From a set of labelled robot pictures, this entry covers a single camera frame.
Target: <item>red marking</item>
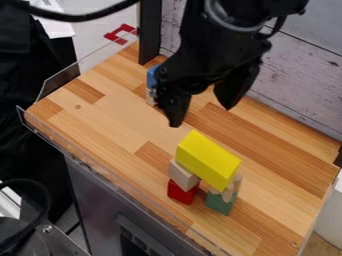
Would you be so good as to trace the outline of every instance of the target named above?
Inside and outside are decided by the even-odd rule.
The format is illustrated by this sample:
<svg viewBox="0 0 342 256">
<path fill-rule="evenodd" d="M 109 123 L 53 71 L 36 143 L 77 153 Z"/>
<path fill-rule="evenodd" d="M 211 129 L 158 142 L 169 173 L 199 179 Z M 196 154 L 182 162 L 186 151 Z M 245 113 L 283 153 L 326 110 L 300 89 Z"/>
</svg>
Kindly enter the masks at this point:
<svg viewBox="0 0 342 256">
<path fill-rule="evenodd" d="M 121 31 L 126 31 L 128 33 L 133 34 L 133 35 L 137 35 L 137 30 L 134 27 L 129 26 L 127 24 L 121 24 L 121 26 L 119 28 L 115 29 L 111 33 L 105 34 L 104 37 L 107 38 L 108 40 L 115 41 L 116 43 L 118 43 L 120 45 L 124 45 L 127 43 L 127 40 L 117 36 L 117 34 L 120 33 Z"/>
<path fill-rule="evenodd" d="M 199 183 L 188 192 L 185 192 L 173 180 L 170 179 L 167 188 L 167 195 L 168 197 L 176 199 L 181 203 L 190 205 L 194 199 L 198 187 Z"/>
</svg>

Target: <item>cable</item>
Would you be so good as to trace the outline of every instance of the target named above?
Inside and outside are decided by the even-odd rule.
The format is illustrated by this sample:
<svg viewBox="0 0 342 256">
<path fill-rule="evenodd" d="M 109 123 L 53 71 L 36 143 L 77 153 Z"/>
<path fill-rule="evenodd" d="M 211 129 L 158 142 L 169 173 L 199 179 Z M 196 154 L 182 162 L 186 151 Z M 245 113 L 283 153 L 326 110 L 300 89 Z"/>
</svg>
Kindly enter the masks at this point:
<svg viewBox="0 0 342 256">
<path fill-rule="evenodd" d="M 38 215 L 37 218 L 35 218 L 30 224 L 28 224 L 26 227 L 22 228 L 20 231 L 18 231 L 16 234 L 6 238 L 5 240 L 0 242 L 0 254 L 7 249 L 11 248 L 13 245 L 17 244 L 24 238 L 26 238 L 27 235 L 29 235 L 44 219 L 47 218 L 48 213 L 51 208 L 51 196 L 49 191 L 45 186 L 42 184 L 28 179 L 15 179 L 6 181 L 2 184 L 0 184 L 0 190 L 10 186 L 10 185 L 31 185 L 35 188 L 38 188 L 42 195 L 44 196 L 44 205 L 42 212 Z"/>
<path fill-rule="evenodd" d="M 32 15 L 35 15 L 37 17 L 57 20 L 57 21 L 64 21 L 64 22 L 84 22 L 84 21 L 99 19 L 99 18 L 108 16 L 110 14 L 119 12 L 121 10 L 124 10 L 132 6 L 133 4 L 136 4 L 137 2 L 139 2 L 139 0 L 124 0 L 124 1 L 121 1 L 120 3 L 114 4 L 112 6 L 109 6 L 105 9 L 102 9 L 96 12 L 74 15 L 74 14 L 65 14 L 65 13 L 52 12 L 52 11 L 40 9 L 35 6 L 31 6 L 27 2 L 24 2 L 22 0 L 2 0 L 2 1 L 4 1 L 7 4 L 11 4 L 12 6 L 20 10 L 29 12 Z"/>
</svg>

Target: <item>wooden block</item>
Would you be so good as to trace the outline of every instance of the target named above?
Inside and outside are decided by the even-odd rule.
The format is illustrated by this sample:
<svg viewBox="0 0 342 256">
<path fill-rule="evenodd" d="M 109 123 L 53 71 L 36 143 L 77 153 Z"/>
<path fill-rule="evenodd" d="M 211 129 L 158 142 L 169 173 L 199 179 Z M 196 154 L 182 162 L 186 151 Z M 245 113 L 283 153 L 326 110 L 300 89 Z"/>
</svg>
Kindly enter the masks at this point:
<svg viewBox="0 0 342 256">
<path fill-rule="evenodd" d="M 233 194 L 234 194 L 234 184 L 230 183 L 228 187 L 221 194 L 222 200 L 225 201 L 226 203 L 229 203 L 233 198 Z"/>
<path fill-rule="evenodd" d="M 226 203 L 225 201 L 223 201 L 221 195 L 214 195 L 210 192 L 207 194 L 205 205 L 208 208 L 220 212 L 224 215 L 229 215 L 233 208 L 233 203 Z"/>
<path fill-rule="evenodd" d="M 233 181 L 241 160 L 192 130 L 178 145 L 176 161 L 223 192 Z"/>
<path fill-rule="evenodd" d="M 170 179 L 167 188 L 167 195 L 168 197 L 176 199 L 181 203 L 190 205 L 194 199 L 198 187 L 199 183 L 188 192 L 185 192 L 173 180 Z"/>
<path fill-rule="evenodd" d="M 239 193 L 241 185 L 242 185 L 243 176 L 240 173 L 237 173 L 234 178 L 234 192 Z"/>
<path fill-rule="evenodd" d="M 169 163 L 169 177 L 185 192 L 188 192 L 201 181 L 195 174 L 179 165 L 175 159 Z"/>
<path fill-rule="evenodd" d="M 209 192 L 212 193 L 213 195 L 221 195 L 221 191 L 218 191 L 214 187 L 210 187 Z"/>
</svg>

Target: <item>glass panel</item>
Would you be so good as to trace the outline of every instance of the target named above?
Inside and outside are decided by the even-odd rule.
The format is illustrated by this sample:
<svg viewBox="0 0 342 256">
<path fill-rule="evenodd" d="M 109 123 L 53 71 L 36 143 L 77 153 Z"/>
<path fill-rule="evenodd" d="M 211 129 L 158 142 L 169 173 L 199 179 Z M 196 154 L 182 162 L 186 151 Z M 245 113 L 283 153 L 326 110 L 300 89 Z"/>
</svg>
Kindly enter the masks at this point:
<svg viewBox="0 0 342 256">
<path fill-rule="evenodd" d="M 115 53 L 128 47 L 130 44 L 137 40 L 137 36 L 135 35 L 135 33 L 136 30 L 133 30 L 124 35 L 120 35 L 120 37 L 117 40 L 109 42 L 100 49 L 90 53 L 81 60 L 75 62 L 74 64 L 71 64 L 69 67 L 66 67 L 62 71 L 46 79 L 36 101 L 41 100 L 42 98 L 54 92 L 61 86 L 69 83 L 70 81 L 78 77 L 80 74 L 84 74 L 92 67 L 96 66 L 97 64 L 100 64 L 109 57 L 113 56 Z M 125 39 L 127 43 L 121 45 L 117 42 L 122 39 Z"/>
</svg>

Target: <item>wooden tabletop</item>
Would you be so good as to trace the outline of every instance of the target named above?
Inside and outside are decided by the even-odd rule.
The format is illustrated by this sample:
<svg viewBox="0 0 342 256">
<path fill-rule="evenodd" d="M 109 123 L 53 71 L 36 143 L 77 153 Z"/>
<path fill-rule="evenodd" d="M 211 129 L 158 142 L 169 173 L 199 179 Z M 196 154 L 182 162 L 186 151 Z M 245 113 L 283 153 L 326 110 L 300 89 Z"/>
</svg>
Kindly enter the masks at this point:
<svg viewBox="0 0 342 256">
<path fill-rule="evenodd" d="M 296 255 L 337 174 L 340 144 L 251 98 L 226 112 L 212 90 L 170 128 L 144 100 L 146 71 L 164 58 L 140 66 L 137 56 L 133 44 L 34 104 L 26 120 L 208 250 L 224 255 L 204 237 L 232 255 Z M 168 161 L 191 129 L 243 159 L 228 217 L 205 207 L 206 184 L 191 206 L 166 195 Z"/>
</svg>

